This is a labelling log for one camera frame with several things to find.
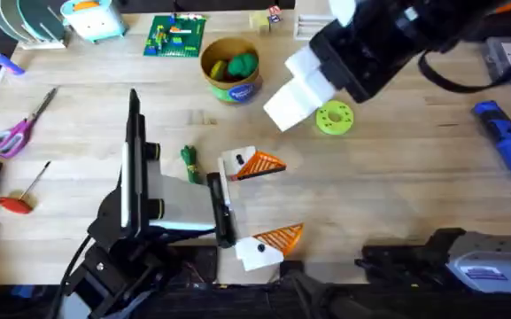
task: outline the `black cable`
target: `black cable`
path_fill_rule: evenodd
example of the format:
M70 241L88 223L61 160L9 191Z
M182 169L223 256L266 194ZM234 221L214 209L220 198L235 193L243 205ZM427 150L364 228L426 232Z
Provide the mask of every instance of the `black cable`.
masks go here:
M298 300L300 301L300 306L302 306L302 310L305 312L306 319L313 319L312 312L310 311L310 305L308 305L308 302L306 301L306 297L302 292L302 288L300 288L294 276L291 276L290 280L292 280L292 285L294 286L294 289L297 291Z
M196 268L196 266L194 266L193 264L191 264L190 262L187 262L187 261L183 262L182 264L184 266L186 266L194 276L196 276L198 279L200 279L202 284L206 283L205 279L198 272L198 269Z
M265 298L267 299L267 305L269 306L269 310L271 310L271 313L275 317L275 319L283 319L279 313L276 311L275 307L271 304L271 298L269 297L269 290L265 290Z
M54 296L54 300L50 304L50 311L47 319L56 319L58 316L58 311L60 310L60 306L62 304L62 294L64 293L64 289L66 287L66 280L72 273L72 268L74 268L74 264L80 258L81 252L84 251L84 248L86 248L86 245L88 245L89 240L91 237L89 235L84 238L84 241L81 242L80 247L78 247L78 250L76 253L74 253L74 256L72 257L72 260L68 264L68 267L66 267L66 271L64 275L62 276L62 280L60 280L60 286L58 287L57 294Z

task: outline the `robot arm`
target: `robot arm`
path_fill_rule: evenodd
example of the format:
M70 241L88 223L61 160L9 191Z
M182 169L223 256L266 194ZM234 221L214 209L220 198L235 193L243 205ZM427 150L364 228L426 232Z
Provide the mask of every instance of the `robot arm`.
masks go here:
M66 271L58 291L58 300L62 290L66 296L75 295L92 319L124 318L151 291L163 289L181 271L182 256L168 244L216 231L214 215L218 212L213 206L220 203L213 203L211 190L162 176L160 145L146 141L145 118L132 89L120 178L102 201L71 266L90 238L95 243L72 274ZM182 194L193 194L193 198ZM57 301L50 318L56 316L59 305Z
M355 8L332 0L337 19L285 62L294 78L271 97L265 111L284 131L333 98L337 90L345 89L356 102L365 102L421 52L421 72L444 89L473 93L504 84L511 80L511 68L490 85L469 87L441 77L424 58L430 51L449 51L474 22L503 2L366 0Z

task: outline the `green toy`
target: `green toy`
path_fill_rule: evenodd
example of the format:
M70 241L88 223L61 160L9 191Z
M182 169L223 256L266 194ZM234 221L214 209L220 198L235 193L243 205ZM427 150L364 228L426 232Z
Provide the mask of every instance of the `green toy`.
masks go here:
M352 127L353 111L342 102L331 100L316 111L316 125L330 135L342 135Z
M259 61L251 53L242 53L234 56L228 63L228 74L246 78L257 69Z
M186 164L186 170L188 171L188 181L191 183L201 184L200 174L198 173L198 167L196 165L196 148L194 146L185 145L181 149L181 157Z
M178 14L176 17L156 16L145 42L144 56L197 57L202 46L205 18L200 15ZM171 32L176 27L181 32Z

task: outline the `green disc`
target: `green disc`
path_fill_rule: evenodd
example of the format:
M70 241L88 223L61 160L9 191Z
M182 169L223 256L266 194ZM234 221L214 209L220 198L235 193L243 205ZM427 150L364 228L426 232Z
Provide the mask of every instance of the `green disc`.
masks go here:
M331 100L316 111L316 125L326 134L342 135L352 124L353 111L342 102Z

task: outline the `wooden tabletop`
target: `wooden tabletop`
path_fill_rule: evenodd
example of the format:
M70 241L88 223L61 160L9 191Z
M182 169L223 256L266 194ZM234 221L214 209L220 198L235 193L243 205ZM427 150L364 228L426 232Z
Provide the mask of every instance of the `wooden tabletop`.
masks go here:
M413 62L377 97L351 104L355 124L347 134L326 136L312 118L281 133L263 105L290 79L284 60L304 45L292 40L292 12L268 36L249 30L248 12L207 15L204 48L234 35L259 50L264 86L248 105L216 100L197 58L144 57L153 14L125 16L123 39L94 45L74 36L67 50L15 51L12 60L27 72L7 74L0 85L0 130L60 89L27 148L4 163L0 176L4 196L25 189L52 160L33 189L33 213L0 207L0 284L55 284L62 277L117 181L131 88L141 98L149 140L161 143L165 175L186 178L185 144L197 147L204 172L217 169L222 151L247 145L284 160L285 172L230 184L238 228L247 236L304 222L290 258L352 270L334 276L326 267L322 276L357 280L352 260L371 240L419 243L441 227L511 234L511 174L469 112L495 99L511 117L511 86L457 95L429 83ZM489 81L473 44L430 60L456 81ZM339 99L352 102L345 93ZM233 250L221 254L222 282L251 280Z

